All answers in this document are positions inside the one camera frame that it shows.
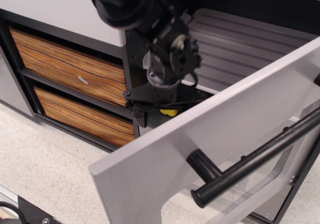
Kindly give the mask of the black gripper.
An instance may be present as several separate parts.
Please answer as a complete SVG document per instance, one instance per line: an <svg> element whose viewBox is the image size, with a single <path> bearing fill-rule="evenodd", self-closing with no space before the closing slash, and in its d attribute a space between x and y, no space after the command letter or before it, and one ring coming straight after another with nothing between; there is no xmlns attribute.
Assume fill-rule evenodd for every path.
<svg viewBox="0 0 320 224"><path fill-rule="evenodd" d="M123 94L127 105L132 106L132 117L143 128L147 126L150 106L162 107L178 103L178 87L182 81L181 78L174 78L173 82L165 82L151 68L147 69L146 76L147 83L128 89Z"/></svg>

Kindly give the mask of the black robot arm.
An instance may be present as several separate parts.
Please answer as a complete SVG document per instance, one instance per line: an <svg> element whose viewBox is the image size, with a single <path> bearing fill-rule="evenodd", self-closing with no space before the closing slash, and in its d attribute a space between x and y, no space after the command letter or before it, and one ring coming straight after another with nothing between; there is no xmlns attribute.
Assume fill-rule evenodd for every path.
<svg viewBox="0 0 320 224"><path fill-rule="evenodd" d="M197 41L186 23L166 0L92 0L99 17L109 26L131 30L149 49L147 83L124 92L132 117L145 127L154 109L182 109L201 98L196 86L182 85L202 61Z"/></svg>

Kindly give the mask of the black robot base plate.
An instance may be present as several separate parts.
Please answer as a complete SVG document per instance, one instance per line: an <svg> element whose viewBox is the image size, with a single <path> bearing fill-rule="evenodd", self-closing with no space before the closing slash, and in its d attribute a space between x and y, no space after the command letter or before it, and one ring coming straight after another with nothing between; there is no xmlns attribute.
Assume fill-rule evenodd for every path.
<svg viewBox="0 0 320 224"><path fill-rule="evenodd" d="M18 209L28 224L61 224L61 222L21 196L17 197Z"/></svg>

